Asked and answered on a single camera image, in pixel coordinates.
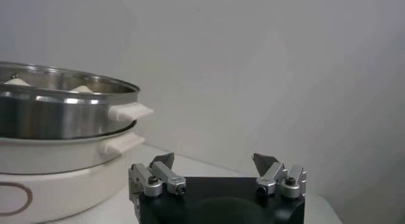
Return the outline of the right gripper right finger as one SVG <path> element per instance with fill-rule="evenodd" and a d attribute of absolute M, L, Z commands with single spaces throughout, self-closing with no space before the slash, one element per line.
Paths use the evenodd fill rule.
<path fill-rule="evenodd" d="M 273 156 L 254 153 L 252 160 L 259 173 L 256 193 L 268 197 L 280 192 L 287 199 L 306 195 L 306 171 L 301 165 L 292 165 L 288 170 Z"/>

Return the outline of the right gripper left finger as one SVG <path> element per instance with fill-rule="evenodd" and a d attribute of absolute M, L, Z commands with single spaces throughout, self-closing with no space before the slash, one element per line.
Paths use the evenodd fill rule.
<path fill-rule="evenodd" d="M 143 194 L 156 198 L 163 193 L 163 187 L 175 196 L 182 196 L 186 191 L 186 179 L 177 175 L 172 166 L 173 152 L 156 156 L 148 166 L 142 163 L 133 164 L 128 169 L 129 199 L 132 202 Z"/>

